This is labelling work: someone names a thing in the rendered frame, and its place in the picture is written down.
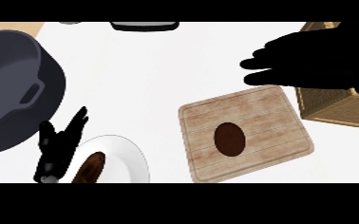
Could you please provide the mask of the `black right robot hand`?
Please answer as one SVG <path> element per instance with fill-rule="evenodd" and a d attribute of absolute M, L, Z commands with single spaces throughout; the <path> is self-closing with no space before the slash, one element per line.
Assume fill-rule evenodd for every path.
<path fill-rule="evenodd" d="M 292 33 L 268 42 L 240 63 L 250 85 L 351 89 L 359 92 L 359 22 Z"/>

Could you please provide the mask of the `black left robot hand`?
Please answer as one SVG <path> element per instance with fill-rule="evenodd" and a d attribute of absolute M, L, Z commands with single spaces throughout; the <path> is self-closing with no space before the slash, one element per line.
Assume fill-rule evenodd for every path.
<path fill-rule="evenodd" d="M 83 106 L 64 131 L 57 132 L 54 124 L 49 121 L 42 122 L 39 141 L 42 157 L 35 174 L 38 183 L 45 183 L 48 178 L 60 180 L 66 176 L 88 120 L 88 107 Z"/>

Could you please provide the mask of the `brown cupcake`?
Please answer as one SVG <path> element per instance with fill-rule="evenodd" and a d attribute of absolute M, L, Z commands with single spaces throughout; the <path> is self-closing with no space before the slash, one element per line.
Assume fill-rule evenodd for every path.
<path fill-rule="evenodd" d="M 73 183 L 97 183 L 106 165 L 106 154 L 95 152 L 82 164 Z"/>
<path fill-rule="evenodd" d="M 215 145 L 227 157 L 237 157 L 246 148 L 246 135 L 237 124 L 224 122 L 215 130 Z"/>

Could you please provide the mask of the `wicker basket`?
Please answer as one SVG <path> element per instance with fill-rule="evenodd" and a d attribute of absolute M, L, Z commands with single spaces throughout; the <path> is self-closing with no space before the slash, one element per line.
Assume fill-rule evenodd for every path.
<path fill-rule="evenodd" d="M 359 127 L 359 92 L 355 88 L 296 88 L 301 116 L 304 120 L 323 121 Z"/>

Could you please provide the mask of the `wooden cutting board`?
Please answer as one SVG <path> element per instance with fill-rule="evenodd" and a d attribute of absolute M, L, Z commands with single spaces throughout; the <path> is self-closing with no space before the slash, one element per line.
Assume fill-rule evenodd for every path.
<path fill-rule="evenodd" d="M 230 157 L 215 145 L 215 131 L 233 123 L 246 137 Z M 221 182 L 314 153 L 315 146 L 283 88 L 261 86 L 184 105 L 179 125 L 193 180 Z"/>

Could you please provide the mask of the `pale wooden board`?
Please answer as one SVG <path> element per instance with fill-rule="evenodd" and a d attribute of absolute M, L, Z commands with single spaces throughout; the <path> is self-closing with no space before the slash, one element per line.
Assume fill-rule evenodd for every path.
<path fill-rule="evenodd" d="M 27 33 L 38 37 L 43 27 L 43 22 L 0 22 L 0 37 L 8 33 Z"/>

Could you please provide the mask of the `white plate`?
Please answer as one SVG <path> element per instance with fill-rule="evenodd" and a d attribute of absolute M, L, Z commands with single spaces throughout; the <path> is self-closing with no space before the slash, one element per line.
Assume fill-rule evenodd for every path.
<path fill-rule="evenodd" d="M 116 135 L 100 136 L 80 144 L 70 164 L 70 179 L 75 178 L 83 162 L 95 152 L 103 152 L 106 155 L 98 183 L 151 182 L 150 166 L 138 145 Z"/>

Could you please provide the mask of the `dark grey pot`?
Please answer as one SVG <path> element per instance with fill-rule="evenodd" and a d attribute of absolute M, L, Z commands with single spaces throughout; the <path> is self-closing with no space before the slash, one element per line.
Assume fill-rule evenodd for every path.
<path fill-rule="evenodd" d="M 39 41 L 0 30 L 0 152 L 39 132 L 61 105 L 67 77 Z"/>

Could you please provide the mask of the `black appliance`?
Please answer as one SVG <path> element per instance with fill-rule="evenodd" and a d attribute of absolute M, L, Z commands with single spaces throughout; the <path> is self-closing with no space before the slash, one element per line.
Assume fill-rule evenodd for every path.
<path fill-rule="evenodd" d="M 179 22 L 113 22 L 116 30 L 123 31 L 166 31 L 179 27 Z"/>

